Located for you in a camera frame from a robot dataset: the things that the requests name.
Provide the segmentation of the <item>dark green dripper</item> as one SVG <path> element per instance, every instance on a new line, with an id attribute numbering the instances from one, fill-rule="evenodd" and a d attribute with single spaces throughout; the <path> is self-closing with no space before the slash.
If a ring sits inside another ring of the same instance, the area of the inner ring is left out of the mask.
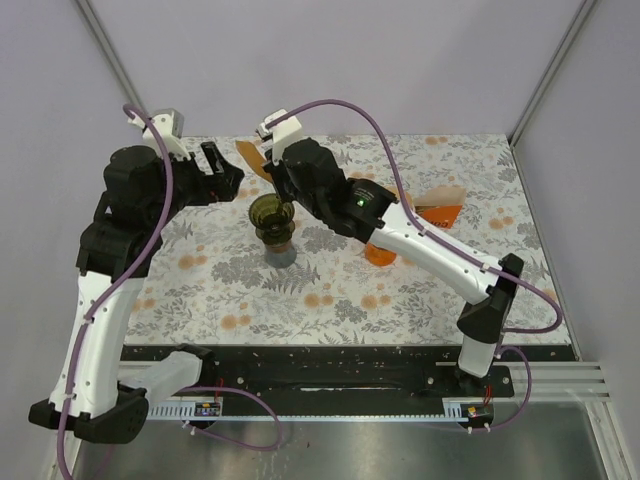
<path id="1" fill-rule="evenodd" d="M 295 208 L 276 194 L 256 198 L 249 207 L 250 223 L 255 234 L 266 246 L 281 246 L 289 242 L 295 231 Z"/>

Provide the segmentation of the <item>orange glass carafe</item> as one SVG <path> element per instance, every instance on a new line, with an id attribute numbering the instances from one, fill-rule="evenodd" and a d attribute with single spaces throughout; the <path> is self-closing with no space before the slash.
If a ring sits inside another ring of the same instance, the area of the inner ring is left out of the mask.
<path id="1" fill-rule="evenodd" d="M 378 267 L 386 267 L 393 264 L 397 257 L 394 252 L 376 247 L 370 243 L 365 246 L 364 255 L 368 262 Z"/>

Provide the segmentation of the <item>orange coffee filter pack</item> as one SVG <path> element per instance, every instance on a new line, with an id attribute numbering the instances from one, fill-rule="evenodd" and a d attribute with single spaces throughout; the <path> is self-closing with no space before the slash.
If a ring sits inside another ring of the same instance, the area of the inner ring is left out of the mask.
<path id="1" fill-rule="evenodd" d="M 465 204 L 466 196 L 464 187 L 439 186 L 418 195 L 413 203 L 421 218 L 441 229 L 450 229 Z"/>

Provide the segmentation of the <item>brown paper coffee filter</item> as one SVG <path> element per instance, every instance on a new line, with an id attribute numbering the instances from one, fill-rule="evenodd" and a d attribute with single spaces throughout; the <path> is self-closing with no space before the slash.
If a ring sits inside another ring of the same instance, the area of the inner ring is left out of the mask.
<path id="1" fill-rule="evenodd" d="M 413 199 L 407 190 L 400 192 L 396 186 L 386 186 L 385 189 L 396 197 L 400 205 L 407 204 L 411 212 L 415 211 Z"/>

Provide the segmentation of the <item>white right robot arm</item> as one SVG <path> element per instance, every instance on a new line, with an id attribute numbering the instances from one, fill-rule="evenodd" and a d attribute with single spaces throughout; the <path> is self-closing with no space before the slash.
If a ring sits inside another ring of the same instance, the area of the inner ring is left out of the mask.
<path id="1" fill-rule="evenodd" d="M 334 233 L 403 256 L 453 288 L 465 301 L 457 321 L 463 342 L 456 386 L 475 396 L 490 385 L 489 369 L 523 268 L 519 257 L 476 252 L 405 212 L 390 190 L 346 177 L 332 152 L 311 138 L 274 143 L 264 169 L 282 200 L 299 203 Z"/>

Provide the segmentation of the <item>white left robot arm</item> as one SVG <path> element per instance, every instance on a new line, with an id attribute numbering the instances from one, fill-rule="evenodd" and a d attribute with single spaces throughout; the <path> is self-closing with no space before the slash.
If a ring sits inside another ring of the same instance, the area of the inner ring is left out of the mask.
<path id="1" fill-rule="evenodd" d="M 209 174 L 194 153 L 173 158 L 170 175 L 148 146 L 112 154 L 105 190 L 80 237 L 78 303 L 64 367 L 50 396 L 31 406 L 30 423 L 95 444 L 127 444 L 156 405 L 184 388 L 196 395 L 214 389 L 213 352 L 187 344 L 138 376 L 118 377 L 129 318 L 162 245 L 162 212 L 175 217 L 186 207 L 230 202 L 244 177 L 214 142 L 200 148 Z"/>

